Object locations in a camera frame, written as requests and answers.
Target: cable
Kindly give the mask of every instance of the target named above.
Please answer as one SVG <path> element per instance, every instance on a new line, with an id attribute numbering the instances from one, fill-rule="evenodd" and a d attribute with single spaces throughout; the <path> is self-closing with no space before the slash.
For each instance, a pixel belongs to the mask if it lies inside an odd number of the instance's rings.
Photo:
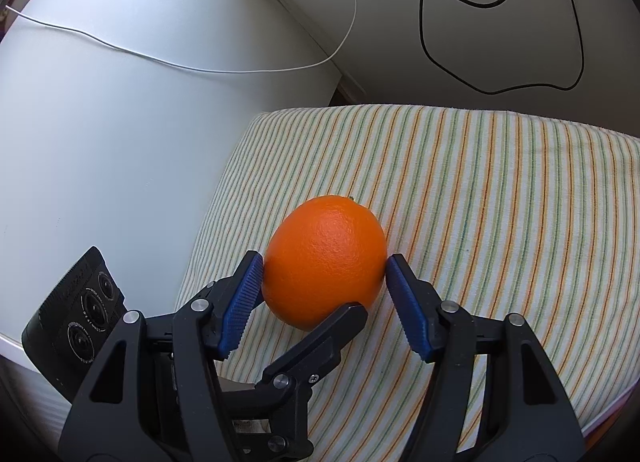
<path id="1" fill-rule="evenodd" d="M 314 68 L 320 65 L 323 65 L 325 63 L 327 63 L 328 61 L 331 61 L 335 55 L 338 54 L 338 52 L 340 52 L 340 49 L 342 48 L 342 46 L 344 45 L 344 43 L 347 41 L 347 38 L 350 36 L 351 34 L 351 30 L 353 29 L 353 25 L 356 22 L 356 15 L 358 12 L 358 0 L 353 0 L 353 18 L 351 19 L 351 25 L 349 26 L 349 29 L 347 31 L 347 34 L 344 36 L 344 38 L 342 39 L 342 41 L 340 42 L 340 45 L 338 45 L 338 47 L 335 49 L 334 53 L 331 54 L 329 57 L 327 57 L 326 59 L 323 59 L 322 61 L 318 62 L 318 63 L 313 63 L 312 65 L 304 65 L 304 66 L 300 66 L 300 67 L 292 67 L 292 68 L 281 68 L 281 69 L 276 69 L 276 70 L 211 70 L 211 69 L 207 69 L 207 68 L 198 68 L 198 67 L 191 67 L 191 66 L 187 66 L 187 65 L 180 65 L 178 63 L 174 63 L 172 61 L 167 61 L 164 59 L 160 59 L 158 57 L 154 57 L 148 54 L 143 54 L 142 52 L 137 52 L 135 50 L 126 48 L 126 47 L 121 47 L 119 45 L 110 43 L 108 41 L 105 41 L 101 38 L 98 38 L 97 36 L 94 36 L 93 34 L 86 32 L 84 30 L 80 30 L 79 28 L 73 28 L 73 27 L 69 27 L 69 26 L 65 26 L 65 25 L 57 25 L 55 23 L 48 23 L 48 22 L 43 22 L 42 20 L 38 20 L 37 18 L 34 18 L 33 16 L 27 16 L 26 14 L 23 14 L 21 12 L 19 12 L 18 10 L 15 10 L 13 7 L 9 7 L 9 5 L 5 6 L 7 9 L 9 9 L 11 12 L 14 12 L 15 14 L 17 14 L 18 16 L 20 16 L 21 18 L 24 18 L 26 20 L 29 20 L 30 22 L 33 23 L 37 23 L 39 25 L 43 25 L 43 26 L 47 26 L 50 28 L 56 28 L 59 30 L 66 30 L 68 32 L 75 32 L 76 34 L 82 34 L 83 36 L 87 36 L 88 38 L 91 38 L 95 41 L 97 41 L 98 43 L 101 43 L 103 45 L 106 45 L 107 47 L 113 48 L 114 50 L 119 50 L 121 52 L 126 52 L 127 54 L 133 54 L 134 56 L 138 56 L 144 59 L 148 59 L 151 61 L 155 61 L 157 63 L 161 63 L 163 65 L 168 65 L 171 67 L 175 67 L 175 68 L 179 68 L 182 70 L 191 70 L 194 72 L 204 72 L 207 74 L 268 74 L 268 73 L 275 73 L 275 72 L 294 72 L 297 70 L 306 70 L 309 68 Z"/>
<path id="2" fill-rule="evenodd" d="M 468 0 L 461 0 L 464 3 L 466 3 L 467 5 L 472 5 L 475 2 L 469 2 Z M 497 5 L 500 5 L 502 2 L 504 2 L 505 0 L 497 0 L 497 2 L 499 2 Z M 487 9 L 489 7 L 487 7 L 487 5 L 491 5 L 491 4 L 477 4 L 477 5 L 473 5 L 474 7 L 479 7 L 481 9 Z M 553 88 L 555 90 L 562 90 L 562 91 L 568 91 L 568 90 L 572 90 L 573 88 L 576 87 L 576 85 L 580 82 L 580 79 L 582 79 L 582 75 L 584 73 L 584 43 L 582 42 L 582 30 L 580 29 L 580 20 L 578 19 L 578 12 L 575 8 L 575 1 L 571 0 L 571 6 L 572 9 L 574 11 L 574 20 L 575 20 L 575 27 L 577 29 L 578 32 L 578 40 L 580 41 L 580 60 L 581 60 L 581 65 L 580 65 L 580 73 L 578 74 L 578 77 L 575 79 L 575 81 L 567 87 L 562 87 L 562 86 L 558 86 L 558 85 L 554 85 L 551 83 L 526 83 L 526 84 L 522 84 L 522 85 L 515 85 L 512 87 L 507 87 L 507 88 L 502 88 L 499 90 L 483 90 L 479 87 L 476 87 L 475 85 L 471 84 L 469 81 L 466 81 L 465 79 L 462 79 L 462 77 L 458 76 L 456 73 L 452 72 L 451 70 L 449 70 L 448 68 L 446 68 L 444 65 L 442 65 L 441 63 L 439 63 L 435 58 L 433 58 L 431 56 L 431 54 L 429 54 L 429 51 L 427 50 L 427 45 L 424 42 L 424 0 L 420 0 L 420 4 L 419 4 L 419 8 L 418 8 L 418 26 L 420 28 L 420 44 L 422 45 L 422 50 L 424 52 L 424 54 L 426 55 L 426 57 L 429 59 L 429 61 L 431 61 L 434 65 L 436 65 L 436 67 L 438 67 L 440 70 L 442 70 L 443 72 L 447 73 L 448 75 L 450 75 L 451 77 L 453 77 L 453 79 L 456 79 L 457 81 L 461 82 L 463 85 L 466 85 L 467 87 L 471 88 L 472 90 L 475 90 L 476 92 L 479 92 L 481 94 L 485 94 L 485 95 L 489 95 L 489 96 L 494 96 L 497 94 L 503 94 L 505 92 L 511 92 L 512 90 L 521 90 L 523 88 L 531 88 L 531 87 L 547 87 L 547 88 Z"/>

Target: screw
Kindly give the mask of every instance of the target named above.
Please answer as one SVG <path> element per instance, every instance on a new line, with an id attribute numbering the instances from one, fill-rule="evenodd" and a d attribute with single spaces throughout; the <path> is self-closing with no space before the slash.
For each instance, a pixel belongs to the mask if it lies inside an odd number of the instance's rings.
<path id="1" fill-rule="evenodd" d="M 289 378 L 286 374 L 278 374 L 273 378 L 273 385 L 279 390 L 282 390 L 289 385 Z"/>
<path id="2" fill-rule="evenodd" d="M 449 301 L 448 299 L 446 299 L 440 304 L 440 308 L 443 309 L 444 312 L 455 314 L 460 310 L 460 305 L 458 305 L 455 301 Z"/>
<path id="3" fill-rule="evenodd" d="M 206 299 L 195 299 L 191 302 L 191 310 L 196 312 L 202 312 L 209 306 L 209 302 Z"/>
<path id="4" fill-rule="evenodd" d="M 274 435 L 267 441 L 267 446 L 274 453 L 279 453 L 287 447 L 287 441 L 279 435 Z"/>
<path id="5" fill-rule="evenodd" d="M 124 323 L 128 323 L 131 325 L 132 323 L 135 323 L 136 321 L 138 321 L 139 317 L 140 317 L 140 312 L 138 312 L 137 310 L 129 310 L 129 312 L 127 312 L 122 317 L 122 320 L 124 321 Z"/>
<path id="6" fill-rule="evenodd" d="M 514 327 L 521 327 L 524 325 L 524 318 L 520 314 L 509 314 L 509 323 Z"/>

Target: striped fabric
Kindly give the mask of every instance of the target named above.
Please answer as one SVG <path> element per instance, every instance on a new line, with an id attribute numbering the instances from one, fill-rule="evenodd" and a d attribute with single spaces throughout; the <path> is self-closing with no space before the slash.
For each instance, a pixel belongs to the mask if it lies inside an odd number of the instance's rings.
<path id="1" fill-rule="evenodd" d="M 264 252 L 309 198 L 352 196 L 418 277 L 469 312 L 519 312 L 582 425 L 640 372 L 640 143 L 573 122 L 507 112 L 366 105 L 258 116 L 228 162 L 178 305 Z M 221 375 L 254 382 L 302 337 L 262 305 Z M 461 447 L 478 427 L 478 357 Z M 316 386 L 310 461 L 395 461 L 431 367 L 408 347 L 383 287 L 365 330 Z"/>

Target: camera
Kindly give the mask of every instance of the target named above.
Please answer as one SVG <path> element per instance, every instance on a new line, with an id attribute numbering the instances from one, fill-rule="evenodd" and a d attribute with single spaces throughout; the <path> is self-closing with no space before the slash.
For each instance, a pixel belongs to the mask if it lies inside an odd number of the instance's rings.
<path id="1" fill-rule="evenodd" d="M 22 346 L 69 402 L 127 311 L 100 251 L 89 249 L 47 296 L 22 332 Z"/>

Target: white cable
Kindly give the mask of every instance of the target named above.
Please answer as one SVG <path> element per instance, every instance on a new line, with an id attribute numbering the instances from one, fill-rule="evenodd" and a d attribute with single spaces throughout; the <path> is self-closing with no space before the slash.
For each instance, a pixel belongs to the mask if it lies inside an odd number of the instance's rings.
<path id="1" fill-rule="evenodd" d="M 342 46 L 344 45 L 344 43 L 347 41 L 347 38 L 349 37 L 349 35 L 351 34 L 351 29 L 353 29 L 353 25 L 356 22 L 356 14 L 358 12 L 358 0 L 353 0 L 353 18 L 351 19 L 351 25 L 349 26 L 349 29 L 347 31 L 347 34 L 344 36 L 344 38 L 342 38 L 342 41 L 340 42 L 340 45 L 338 45 L 338 48 L 335 49 L 334 53 L 331 54 L 329 57 L 327 57 L 326 59 L 323 59 L 322 61 L 318 62 L 318 63 L 313 63 L 312 65 L 304 65 L 304 66 L 300 66 L 300 67 L 293 67 L 293 68 L 280 68 L 277 70 L 210 70 L 207 68 L 198 68 L 198 67 L 190 67 L 187 65 L 180 65 L 179 63 L 174 63 L 172 61 L 167 61 L 164 59 L 160 59 L 159 57 L 154 57 L 154 56 L 150 56 L 148 54 L 142 54 L 142 52 L 136 52 L 135 50 L 131 50 L 129 48 L 125 48 L 125 47 L 120 47 L 119 45 L 113 44 L 113 43 L 109 43 L 108 41 L 105 41 L 101 38 L 98 38 L 97 36 L 94 36 L 93 34 L 90 34 L 89 32 L 85 32 L 84 30 L 80 30 L 78 28 L 73 28 L 73 27 L 68 27 L 68 26 L 64 26 L 64 25 L 56 25 L 55 23 L 48 23 L 48 22 L 43 22 L 42 20 L 38 20 L 37 18 L 34 18 L 33 16 L 27 16 L 26 14 L 23 14 L 21 12 L 19 12 L 18 10 L 15 10 L 13 7 L 9 7 L 9 5 L 5 6 L 7 9 L 9 9 L 11 12 L 14 12 L 15 14 L 17 14 L 18 16 L 20 16 L 21 18 L 25 18 L 26 20 L 29 20 L 30 22 L 34 22 L 34 23 L 38 23 L 39 25 L 44 25 L 50 28 L 56 28 L 59 30 L 66 30 L 69 32 L 76 32 L 78 34 L 82 34 L 83 36 L 87 36 L 88 38 L 94 39 L 95 41 L 106 45 L 107 47 L 111 47 L 115 50 L 120 50 L 122 52 L 126 52 L 127 54 L 133 54 L 134 56 L 138 56 L 144 59 L 149 59 L 151 61 L 156 61 L 158 63 L 162 63 L 163 65 L 169 65 L 171 67 L 176 67 L 176 68 L 181 68 L 183 70 L 191 70 L 194 72 L 204 72 L 207 74 L 267 74 L 267 73 L 272 73 L 272 72 L 294 72 L 296 70 L 306 70 L 308 68 L 314 68 L 320 65 L 323 65 L 325 63 L 327 63 L 328 61 L 331 61 L 336 54 L 338 54 L 338 52 L 340 52 L 340 49 L 342 48 Z"/>

